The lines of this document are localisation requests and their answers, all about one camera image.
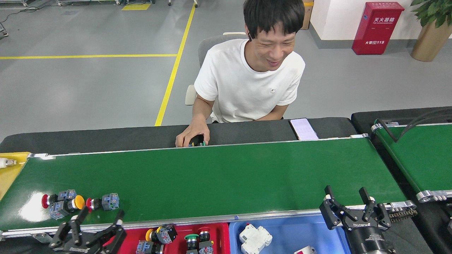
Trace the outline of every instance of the white wall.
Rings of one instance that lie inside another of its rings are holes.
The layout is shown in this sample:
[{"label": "white wall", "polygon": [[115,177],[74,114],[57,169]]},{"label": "white wall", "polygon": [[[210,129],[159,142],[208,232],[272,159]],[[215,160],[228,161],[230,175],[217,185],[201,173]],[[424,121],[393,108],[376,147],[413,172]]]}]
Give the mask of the white wall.
[{"label": "white wall", "polygon": [[[311,24],[322,40],[353,40],[366,2],[372,0],[314,0]],[[422,27],[412,12],[414,10],[414,7],[410,6],[412,0],[397,2],[405,10],[400,15],[391,39],[417,39]]]}]

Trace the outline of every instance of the black hair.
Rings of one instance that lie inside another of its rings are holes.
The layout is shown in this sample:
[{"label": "black hair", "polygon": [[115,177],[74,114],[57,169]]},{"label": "black hair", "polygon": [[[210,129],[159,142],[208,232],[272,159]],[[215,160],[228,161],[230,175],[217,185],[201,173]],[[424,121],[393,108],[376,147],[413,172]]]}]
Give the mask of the black hair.
[{"label": "black hair", "polygon": [[268,33],[278,22],[284,34],[289,34],[303,26],[305,6],[302,0],[245,0],[243,15],[251,38],[260,31]]}]

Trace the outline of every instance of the plant pot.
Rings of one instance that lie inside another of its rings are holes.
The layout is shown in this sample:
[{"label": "plant pot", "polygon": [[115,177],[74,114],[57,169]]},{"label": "plant pot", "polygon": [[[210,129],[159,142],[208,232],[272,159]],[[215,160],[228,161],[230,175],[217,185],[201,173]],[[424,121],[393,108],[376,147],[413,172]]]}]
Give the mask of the plant pot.
[{"label": "plant pot", "polygon": [[411,53],[414,59],[424,62],[433,61],[451,36],[452,25],[447,26],[447,22],[444,22],[442,26],[435,28],[435,23],[436,21],[433,21],[422,28]]}]

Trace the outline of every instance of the yellow mat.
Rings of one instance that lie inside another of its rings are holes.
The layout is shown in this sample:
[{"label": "yellow mat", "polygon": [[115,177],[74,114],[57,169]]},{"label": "yellow mat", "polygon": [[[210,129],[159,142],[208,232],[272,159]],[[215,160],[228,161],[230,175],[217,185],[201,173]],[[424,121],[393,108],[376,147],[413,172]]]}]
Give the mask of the yellow mat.
[{"label": "yellow mat", "polygon": [[126,5],[122,10],[147,10],[151,4]]},{"label": "yellow mat", "polygon": [[13,184],[17,175],[24,167],[29,152],[21,153],[0,153],[0,158],[13,159],[17,161],[17,164],[11,167],[0,169],[0,200],[3,198],[6,191]]}]

